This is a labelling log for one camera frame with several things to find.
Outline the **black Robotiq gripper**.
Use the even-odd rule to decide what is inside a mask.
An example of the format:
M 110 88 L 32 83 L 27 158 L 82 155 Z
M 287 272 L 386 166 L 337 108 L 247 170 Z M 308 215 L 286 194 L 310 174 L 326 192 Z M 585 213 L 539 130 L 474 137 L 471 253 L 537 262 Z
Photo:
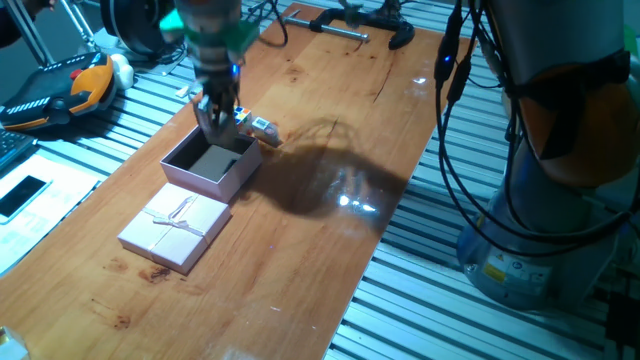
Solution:
M 229 60 L 206 64 L 192 60 L 196 80 L 203 96 L 193 104 L 198 125 L 208 143 L 230 148 L 238 134 L 234 109 L 239 101 L 241 67 Z M 215 131 L 213 110 L 215 110 Z

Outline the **person's hand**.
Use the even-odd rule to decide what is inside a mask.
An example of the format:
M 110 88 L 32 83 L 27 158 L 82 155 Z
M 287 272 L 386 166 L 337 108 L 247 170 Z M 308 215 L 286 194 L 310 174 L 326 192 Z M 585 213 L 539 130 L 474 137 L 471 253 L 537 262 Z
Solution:
M 23 0 L 23 5 L 31 17 L 35 17 L 44 9 L 54 10 L 56 0 Z

